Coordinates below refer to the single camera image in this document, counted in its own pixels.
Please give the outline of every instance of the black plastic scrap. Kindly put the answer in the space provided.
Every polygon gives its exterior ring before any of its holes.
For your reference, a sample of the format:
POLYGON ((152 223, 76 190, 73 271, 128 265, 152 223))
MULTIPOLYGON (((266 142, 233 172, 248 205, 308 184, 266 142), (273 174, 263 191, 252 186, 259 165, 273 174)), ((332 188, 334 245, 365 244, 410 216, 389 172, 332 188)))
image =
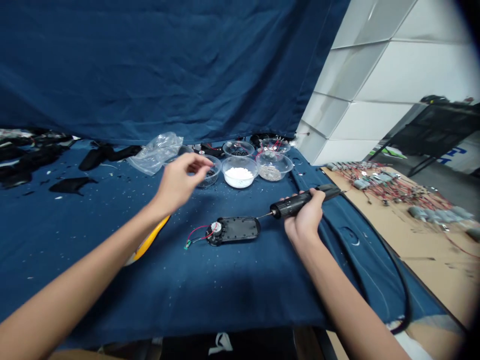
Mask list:
POLYGON ((88 183, 98 184, 98 181, 95 181, 90 177, 73 177, 73 178, 63 179, 53 184, 52 186, 50 186, 48 190, 53 193, 78 194, 80 196, 83 196, 79 192, 79 190, 85 184, 88 184, 88 183))

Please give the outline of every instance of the plastic bag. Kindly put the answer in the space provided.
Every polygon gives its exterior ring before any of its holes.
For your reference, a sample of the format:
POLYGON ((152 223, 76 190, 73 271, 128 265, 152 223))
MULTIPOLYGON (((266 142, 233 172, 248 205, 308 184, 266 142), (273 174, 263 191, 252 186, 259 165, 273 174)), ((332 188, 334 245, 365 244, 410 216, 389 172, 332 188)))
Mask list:
POLYGON ((135 169, 152 176, 160 170, 167 159, 177 155, 183 142, 184 138, 174 132, 160 134, 127 161, 135 169))

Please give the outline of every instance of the table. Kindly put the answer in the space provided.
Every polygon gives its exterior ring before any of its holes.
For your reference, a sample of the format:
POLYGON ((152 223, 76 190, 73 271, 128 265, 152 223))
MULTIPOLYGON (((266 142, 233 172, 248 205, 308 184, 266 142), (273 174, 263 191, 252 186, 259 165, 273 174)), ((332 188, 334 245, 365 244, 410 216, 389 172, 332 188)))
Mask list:
MULTIPOLYGON (((79 142, 33 181, 1 193, 0 320, 91 251, 138 212, 155 194, 162 173, 146 176, 126 162, 88 172, 98 184, 74 194, 51 193, 56 177, 79 177, 90 146, 79 142)), ((266 218, 255 241, 184 250, 188 234, 221 216, 260 216, 280 197, 329 183, 292 149, 295 168, 279 182, 257 178, 246 189, 218 182, 197 189, 172 215, 146 254, 124 268, 66 340, 85 348, 159 336, 184 336, 292 325, 332 326, 282 223, 266 218)), ((370 304, 384 322, 404 313, 395 268, 373 230, 342 197, 324 206, 319 232, 345 274, 359 289, 349 252, 370 304), (361 246, 353 246, 358 240, 361 246)), ((411 275, 415 319, 444 311, 411 275)))

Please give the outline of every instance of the white tile wall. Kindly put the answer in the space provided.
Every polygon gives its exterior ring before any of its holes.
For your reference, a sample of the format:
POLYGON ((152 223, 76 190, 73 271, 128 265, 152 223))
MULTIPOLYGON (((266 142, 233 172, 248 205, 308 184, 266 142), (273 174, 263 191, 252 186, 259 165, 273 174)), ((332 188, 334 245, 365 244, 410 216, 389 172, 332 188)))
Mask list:
POLYGON ((393 39, 438 43, 472 41, 454 0, 417 0, 393 39))
POLYGON ((454 0, 351 0, 297 132, 313 165, 360 161, 426 95, 480 101, 454 0))
POLYGON ((346 100, 314 92, 301 118, 324 137, 329 138, 349 104, 346 100))
POLYGON ((327 163, 362 161, 377 145, 376 140, 325 140, 322 149, 312 165, 327 163))
POLYGON ((410 104, 354 101, 329 138, 378 142, 411 108, 410 104))
POLYGON ((472 45, 392 41, 355 100, 416 103, 432 94, 450 101, 480 98, 472 45))
POLYGON ((322 136, 322 134, 320 134, 317 130, 315 130, 315 128, 311 127, 303 121, 300 121, 297 132, 310 132, 309 136, 306 136, 301 140, 301 143, 298 146, 298 150, 300 150, 301 154, 310 164, 313 164, 315 162, 315 159, 322 151, 327 139, 322 136))
POLYGON ((330 50, 315 85, 317 93, 353 100, 387 48, 388 42, 330 50))
POLYGON ((416 0, 351 0, 332 49, 392 38, 416 0))

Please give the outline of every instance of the left hand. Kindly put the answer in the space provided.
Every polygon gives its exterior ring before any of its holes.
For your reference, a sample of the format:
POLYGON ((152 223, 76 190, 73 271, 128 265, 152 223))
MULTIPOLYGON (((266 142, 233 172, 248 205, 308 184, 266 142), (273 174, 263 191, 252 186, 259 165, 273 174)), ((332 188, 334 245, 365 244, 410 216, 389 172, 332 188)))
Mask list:
POLYGON ((148 207, 163 216, 173 214, 189 200, 213 165, 209 159, 196 153, 179 156, 165 167, 160 187, 148 207))

